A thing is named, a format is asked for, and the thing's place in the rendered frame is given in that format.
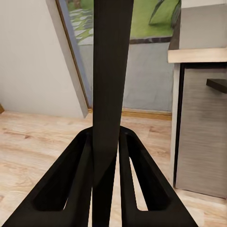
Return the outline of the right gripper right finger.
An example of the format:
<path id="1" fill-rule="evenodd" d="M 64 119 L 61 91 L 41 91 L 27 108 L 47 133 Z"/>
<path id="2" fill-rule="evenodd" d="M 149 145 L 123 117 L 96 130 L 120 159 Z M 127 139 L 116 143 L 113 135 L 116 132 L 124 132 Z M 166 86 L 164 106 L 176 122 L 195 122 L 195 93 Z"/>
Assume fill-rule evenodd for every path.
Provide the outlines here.
<path id="1" fill-rule="evenodd" d="M 119 132 L 122 227 L 198 227 L 137 134 Z M 148 211 L 137 208 L 130 158 Z"/>

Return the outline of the poster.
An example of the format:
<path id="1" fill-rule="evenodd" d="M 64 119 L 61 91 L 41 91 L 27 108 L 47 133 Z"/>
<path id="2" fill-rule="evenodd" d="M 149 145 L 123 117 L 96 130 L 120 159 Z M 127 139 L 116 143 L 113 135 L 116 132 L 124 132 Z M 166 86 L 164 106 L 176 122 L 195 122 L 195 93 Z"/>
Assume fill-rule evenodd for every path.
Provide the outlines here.
<path id="1" fill-rule="evenodd" d="M 92 227 L 109 227 L 134 0 L 94 0 Z"/>

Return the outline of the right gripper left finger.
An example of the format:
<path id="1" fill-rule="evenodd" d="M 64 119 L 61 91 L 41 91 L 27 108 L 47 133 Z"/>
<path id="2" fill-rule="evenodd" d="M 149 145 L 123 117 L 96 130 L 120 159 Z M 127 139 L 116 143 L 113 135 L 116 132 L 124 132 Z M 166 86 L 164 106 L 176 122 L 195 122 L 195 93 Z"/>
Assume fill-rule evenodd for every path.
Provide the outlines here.
<path id="1" fill-rule="evenodd" d="M 88 227 L 93 127 L 66 147 L 2 227 Z"/>

